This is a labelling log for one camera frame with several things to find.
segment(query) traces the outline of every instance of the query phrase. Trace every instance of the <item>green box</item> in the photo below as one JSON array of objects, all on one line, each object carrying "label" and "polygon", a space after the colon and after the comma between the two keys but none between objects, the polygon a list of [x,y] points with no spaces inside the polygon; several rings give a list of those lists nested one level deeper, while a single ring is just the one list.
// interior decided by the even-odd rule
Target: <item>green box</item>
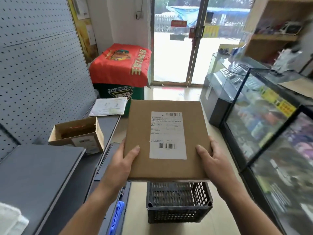
[{"label": "green box", "polygon": [[126,104],[124,116],[128,116],[131,106],[131,99],[144,100],[145,92],[143,87],[134,87],[118,84],[94,83],[94,88],[98,90],[100,98],[115,98],[126,96],[128,102]]}]

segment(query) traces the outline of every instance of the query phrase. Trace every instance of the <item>pegboard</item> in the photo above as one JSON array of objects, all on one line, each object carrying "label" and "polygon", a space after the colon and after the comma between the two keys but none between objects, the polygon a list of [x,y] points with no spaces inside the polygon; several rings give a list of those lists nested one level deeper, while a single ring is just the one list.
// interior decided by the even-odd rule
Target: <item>pegboard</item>
[{"label": "pegboard", "polygon": [[[0,123],[21,144],[46,143],[54,124],[82,118],[96,99],[67,0],[0,6]],[[22,34],[7,38],[12,28]]]},{"label": "pegboard", "polygon": [[0,0],[0,47],[71,31],[67,0]]},{"label": "pegboard", "polygon": [[0,130],[0,162],[18,145],[10,139],[5,132]]}]

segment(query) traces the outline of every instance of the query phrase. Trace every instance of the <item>yellow poster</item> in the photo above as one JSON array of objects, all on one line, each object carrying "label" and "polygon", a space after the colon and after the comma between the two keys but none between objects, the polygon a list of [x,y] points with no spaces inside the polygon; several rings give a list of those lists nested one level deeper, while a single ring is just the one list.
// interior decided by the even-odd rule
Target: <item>yellow poster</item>
[{"label": "yellow poster", "polygon": [[67,1],[72,13],[72,18],[75,23],[76,31],[83,49],[86,63],[90,63],[99,56],[91,20],[90,18],[79,20],[73,5],[73,0]]},{"label": "yellow poster", "polygon": [[203,38],[217,38],[218,31],[218,25],[207,25],[204,27]]}]

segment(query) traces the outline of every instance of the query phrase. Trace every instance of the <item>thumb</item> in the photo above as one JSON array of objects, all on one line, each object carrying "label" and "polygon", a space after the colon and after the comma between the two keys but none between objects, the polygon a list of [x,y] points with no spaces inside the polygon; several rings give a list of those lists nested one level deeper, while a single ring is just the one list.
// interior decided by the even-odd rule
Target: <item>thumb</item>
[{"label": "thumb", "polygon": [[212,157],[208,153],[208,151],[204,147],[202,147],[201,145],[197,145],[196,150],[197,150],[197,152],[198,152],[198,154],[201,157],[203,162],[210,161],[212,159]]},{"label": "thumb", "polygon": [[136,156],[139,154],[139,151],[140,151],[140,147],[139,145],[137,145],[136,147],[134,147],[132,150],[129,151],[129,153],[126,155],[124,160],[132,164]]}]

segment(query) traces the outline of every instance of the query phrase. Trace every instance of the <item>red cloth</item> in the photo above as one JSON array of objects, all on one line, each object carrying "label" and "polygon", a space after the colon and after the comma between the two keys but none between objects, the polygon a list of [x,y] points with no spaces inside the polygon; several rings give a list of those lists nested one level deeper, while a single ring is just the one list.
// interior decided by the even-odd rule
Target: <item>red cloth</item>
[{"label": "red cloth", "polygon": [[147,85],[151,51],[136,45],[115,43],[90,65],[92,83]]}]

